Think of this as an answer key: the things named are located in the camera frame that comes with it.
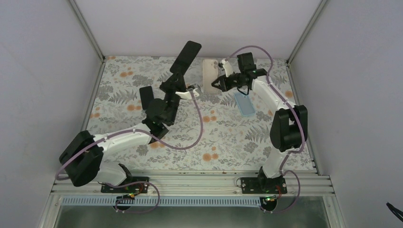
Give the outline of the beige phone case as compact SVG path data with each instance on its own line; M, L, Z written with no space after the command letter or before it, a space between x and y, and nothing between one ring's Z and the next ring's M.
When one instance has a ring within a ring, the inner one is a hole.
M218 89L211 84L218 78L218 61L215 59L204 59L202 61L202 83L205 93L217 93Z

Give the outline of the light blue phone case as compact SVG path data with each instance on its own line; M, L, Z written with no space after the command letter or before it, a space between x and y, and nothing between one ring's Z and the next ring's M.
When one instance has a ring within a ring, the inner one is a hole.
M256 113L253 103L248 95L237 92L234 94L234 97L242 116L252 116Z

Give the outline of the light blue cased phone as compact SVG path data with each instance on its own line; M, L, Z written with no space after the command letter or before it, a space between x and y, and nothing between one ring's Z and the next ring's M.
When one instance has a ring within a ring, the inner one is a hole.
M148 109L151 101L154 99L153 88L151 86L144 86L139 88L140 100L142 109Z

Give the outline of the black phone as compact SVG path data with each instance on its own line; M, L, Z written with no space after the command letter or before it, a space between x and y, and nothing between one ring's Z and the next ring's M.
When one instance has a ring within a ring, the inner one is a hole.
M200 43L190 40L187 41L185 46L179 53L178 57L174 61L173 65L171 66L170 72L173 74L181 73L184 75L192 64L193 60L198 55L201 48L202 45Z

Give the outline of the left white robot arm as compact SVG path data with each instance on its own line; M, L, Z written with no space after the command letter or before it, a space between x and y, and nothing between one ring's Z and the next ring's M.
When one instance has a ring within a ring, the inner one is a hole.
M75 187L92 181L113 185L120 192L132 187L128 169L121 163L106 164L105 154L125 150L138 145L148 145L162 139L168 133L168 126L174 124L181 95L188 94L184 73L173 72L160 89L164 99L150 101L146 118L130 128L106 134L92 135L89 131L79 132L59 157L61 170L67 174Z

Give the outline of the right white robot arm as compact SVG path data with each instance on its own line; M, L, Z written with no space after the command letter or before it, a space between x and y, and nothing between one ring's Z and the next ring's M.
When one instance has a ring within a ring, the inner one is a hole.
M252 53L237 55L239 72L233 71L227 59L218 63L225 74L215 79L211 86L223 92L246 86L260 96L274 114L269 133L275 152L271 152L257 177L245 179L242 192L273 193L286 192L284 189L283 167L292 153L301 153L307 141L307 108L290 101L275 85L269 71L258 69Z

